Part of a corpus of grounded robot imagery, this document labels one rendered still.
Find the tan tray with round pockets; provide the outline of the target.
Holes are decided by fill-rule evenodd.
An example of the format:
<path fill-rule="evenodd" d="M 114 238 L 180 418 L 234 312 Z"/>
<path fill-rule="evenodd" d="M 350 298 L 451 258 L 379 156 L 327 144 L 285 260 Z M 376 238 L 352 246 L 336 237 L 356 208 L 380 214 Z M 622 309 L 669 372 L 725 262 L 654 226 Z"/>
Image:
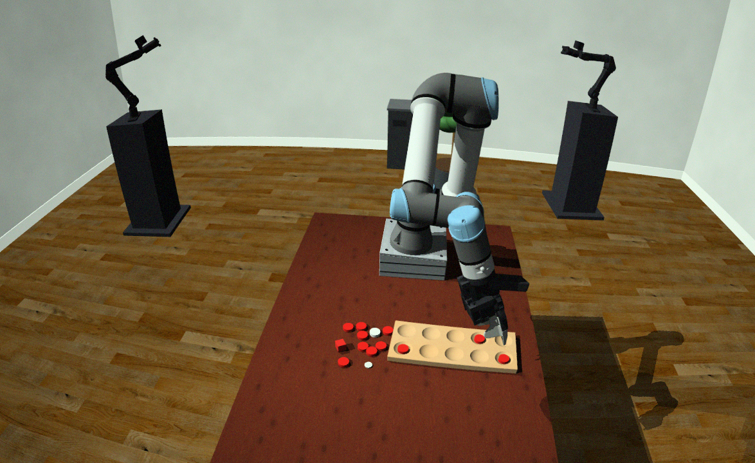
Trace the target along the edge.
<path fill-rule="evenodd" d="M 516 334 L 507 332 L 506 345 L 501 336 L 484 338 L 483 344 L 478 345 L 475 335 L 484 335 L 484 331 L 396 320 L 387 361 L 516 374 Z M 409 352 L 399 354 L 399 345 L 407 345 Z M 499 363 L 501 354 L 509 356 L 507 364 Z"/>

